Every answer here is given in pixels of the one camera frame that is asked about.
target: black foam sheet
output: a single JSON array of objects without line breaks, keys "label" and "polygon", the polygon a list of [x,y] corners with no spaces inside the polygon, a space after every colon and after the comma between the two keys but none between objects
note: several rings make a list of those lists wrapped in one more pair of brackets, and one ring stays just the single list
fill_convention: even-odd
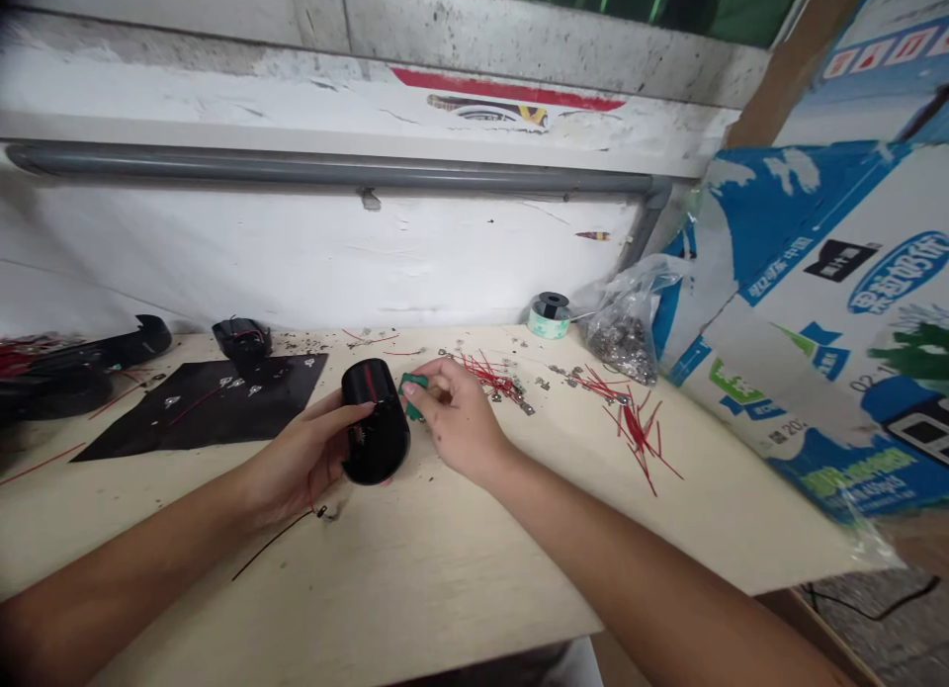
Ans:
[{"label": "black foam sheet", "polygon": [[230,361],[182,364],[72,462],[272,440],[306,407],[327,358],[271,357],[243,377]]}]

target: spool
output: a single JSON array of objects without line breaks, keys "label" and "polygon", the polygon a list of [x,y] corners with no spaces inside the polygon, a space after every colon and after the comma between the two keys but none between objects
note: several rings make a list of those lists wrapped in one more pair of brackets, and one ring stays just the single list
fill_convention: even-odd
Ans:
[{"label": "spool", "polygon": [[534,297],[527,317],[531,333],[545,339],[564,338],[570,328],[569,303],[566,296],[556,292],[541,292]]}]

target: green plastic piece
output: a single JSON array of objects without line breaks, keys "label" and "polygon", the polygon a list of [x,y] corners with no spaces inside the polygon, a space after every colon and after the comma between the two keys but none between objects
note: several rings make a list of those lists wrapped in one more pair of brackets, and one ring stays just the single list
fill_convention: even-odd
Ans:
[{"label": "green plastic piece", "polygon": [[[405,393],[402,392],[402,386],[405,385],[405,382],[406,382],[406,381],[410,381],[410,382],[412,382],[412,383],[414,383],[414,384],[417,384],[417,385],[419,385],[419,386],[422,386],[423,388],[428,388],[428,379],[425,378],[424,376],[413,376],[412,374],[402,374],[402,380],[401,380],[401,382],[398,384],[398,394],[399,394],[399,395],[405,395]],[[409,404],[405,407],[405,414],[408,415],[408,419],[409,419],[409,420],[421,420],[421,419],[422,419],[422,414],[418,411],[418,408],[415,407],[414,405],[412,405],[411,403],[409,403]]]}]

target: clear plastic bag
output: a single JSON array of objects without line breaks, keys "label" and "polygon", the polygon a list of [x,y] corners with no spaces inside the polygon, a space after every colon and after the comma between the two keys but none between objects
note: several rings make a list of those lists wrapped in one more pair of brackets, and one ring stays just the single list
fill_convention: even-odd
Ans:
[{"label": "clear plastic bag", "polygon": [[637,383],[654,386],[652,297],[676,284],[691,267],[691,262],[678,257],[654,254],[618,274],[583,329],[593,355]]}]

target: black cable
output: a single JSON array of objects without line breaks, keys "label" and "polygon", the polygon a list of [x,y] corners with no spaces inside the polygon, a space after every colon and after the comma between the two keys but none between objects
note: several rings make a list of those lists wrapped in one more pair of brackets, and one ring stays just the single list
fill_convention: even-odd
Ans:
[{"label": "black cable", "polygon": [[277,541],[278,539],[280,539],[280,538],[281,538],[284,534],[286,534],[288,531],[290,531],[291,529],[293,529],[294,526],[296,526],[297,522],[298,522],[300,519],[302,519],[302,518],[305,517],[305,516],[309,516],[309,515],[312,514],[312,513],[313,513],[313,512],[308,511],[308,512],[306,512],[305,514],[301,514],[299,517],[297,517],[296,519],[294,519],[290,524],[288,524],[284,529],[282,529],[281,532],[280,532],[280,534],[278,534],[278,535],[275,536],[273,539],[271,539],[269,542],[267,542],[266,544],[264,544],[263,548],[262,548],[259,552],[257,552],[256,554],[254,554],[254,556],[252,556],[252,557],[250,558],[250,561],[248,561],[247,563],[245,563],[245,564],[244,564],[244,567],[243,567],[240,571],[238,571],[237,573],[234,574],[234,577],[231,579],[231,582],[237,580],[237,576],[239,576],[241,573],[243,573],[244,570],[247,568],[247,566],[249,566],[251,563],[253,563],[255,560],[257,560],[257,557],[259,557],[261,554],[263,554],[265,551],[267,551],[267,547],[269,547],[269,546],[270,546],[271,544],[273,544],[275,541]]},{"label": "black cable", "polygon": [[939,576],[932,576],[932,578],[929,579],[929,582],[926,583],[922,588],[920,588],[917,591],[913,591],[912,593],[908,595],[905,595],[903,598],[896,601],[889,607],[885,608],[881,613],[875,616],[872,616],[869,613],[865,613],[860,608],[857,608],[855,605],[851,605],[850,603],[847,603],[845,600],[841,600],[840,598],[837,598],[835,596],[827,595],[826,593],[819,593],[815,591],[814,585],[812,583],[808,584],[807,592],[811,596],[811,601],[815,606],[815,611],[817,610],[817,603],[818,603],[817,599],[822,598],[823,600],[828,600],[831,603],[842,605],[844,608],[849,608],[854,613],[858,613],[864,618],[866,618],[868,621],[879,623],[880,621],[883,621],[889,618],[891,615],[893,615],[896,611],[898,611],[907,603],[911,603],[917,598],[922,598],[924,595],[932,593],[932,591],[936,589],[936,587],[939,585],[940,582],[942,582],[942,579]]},{"label": "black cable", "polygon": [[807,586],[808,595],[811,596],[811,607],[814,609],[814,612],[820,615],[820,608],[818,608],[818,597],[814,593],[814,584],[808,583]]}]

